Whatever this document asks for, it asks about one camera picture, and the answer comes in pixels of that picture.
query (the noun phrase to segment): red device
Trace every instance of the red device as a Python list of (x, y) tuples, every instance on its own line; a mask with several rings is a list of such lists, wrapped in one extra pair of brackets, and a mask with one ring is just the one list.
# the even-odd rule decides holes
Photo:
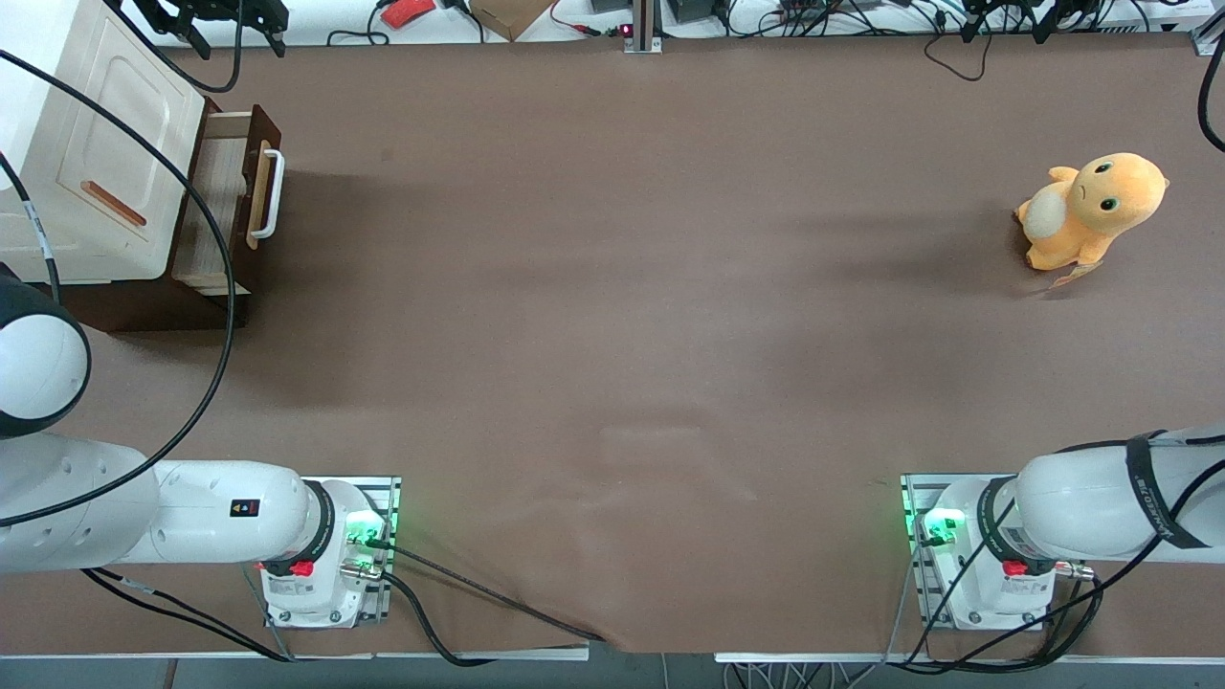
[(434, 0), (396, 0), (380, 16), (385, 25), (401, 28), (432, 9)]

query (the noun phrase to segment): drawer handle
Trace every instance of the drawer handle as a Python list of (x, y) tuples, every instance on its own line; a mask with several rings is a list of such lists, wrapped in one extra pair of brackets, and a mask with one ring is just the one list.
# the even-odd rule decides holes
[(268, 217), (263, 228), (251, 230), (252, 239), (267, 239), (277, 232), (277, 216), (281, 213), (281, 185), (285, 181), (285, 157), (281, 151), (265, 148), (263, 154), (276, 163), (276, 169), (272, 173), (272, 199), (268, 200)]
[(145, 216), (134, 211), (131, 206), (120, 201), (114, 194), (107, 191), (100, 184), (92, 179), (87, 179), (81, 183), (81, 191), (93, 196), (100, 201), (103, 206), (107, 206), (111, 211), (119, 213), (121, 218), (135, 224), (136, 227), (145, 227), (148, 224)]

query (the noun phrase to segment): cabinet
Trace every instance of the cabinet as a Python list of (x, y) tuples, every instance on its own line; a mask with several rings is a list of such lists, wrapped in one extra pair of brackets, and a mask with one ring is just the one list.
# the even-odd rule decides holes
[[(148, 54), (104, 2), (82, 1), (74, 12), (48, 71), (187, 169), (205, 99)], [(38, 105), (24, 113), (37, 124), (13, 164), (43, 217), (61, 278), (103, 283), (165, 272), (183, 195), (174, 177), (72, 97), (51, 89)], [(7, 194), (0, 206), (0, 262), (27, 282), (47, 281), (24, 213)]]
[[(260, 244), (276, 228), (284, 174), (281, 132), (258, 105), (222, 113), (149, 54), (105, 2), (54, 1), (62, 31), (26, 45), (29, 61), (118, 115), (192, 179), (230, 250), (241, 324), (258, 284)], [(22, 12), (28, 12), (27, 27)], [(18, 9), (0, 33), (37, 31), (47, 18), (34, 5)], [(37, 82), (24, 74), (20, 78)], [(17, 153), (5, 151), (42, 216), (65, 306), (107, 332), (222, 327), (221, 253), (178, 180), (72, 97), (53, 88), (31, 98), (40, 86), (23, 86), (22, 110), (0, 118), (0, 143)], [(26, 282), (48, 280), (11, 191), (0, 194), (0, 262)]]

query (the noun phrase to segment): metal post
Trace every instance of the metal post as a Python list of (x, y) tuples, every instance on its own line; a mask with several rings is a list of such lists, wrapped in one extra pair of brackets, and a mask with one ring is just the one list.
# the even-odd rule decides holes
[(633, 0), (633, 36), (625, 39), (626, 53), (663, 53), (664, 40), (655, 36), (655, 6), (659, 0)]

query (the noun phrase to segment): stuffed dinosaur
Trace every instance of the stuffed dinosaur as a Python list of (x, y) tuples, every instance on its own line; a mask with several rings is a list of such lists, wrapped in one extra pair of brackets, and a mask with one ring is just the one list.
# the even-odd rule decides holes
[(1030, 267), (1050, 271), (1076, 264), (1051, 287), (1067, 284), (1101, 265), (1123, 232), (1147, 221), (1161, 205), (1170, 180), (1136, 153), (1115, 153), (1085, 167), (1051, 168), (1047, 184), (1017, 208)]

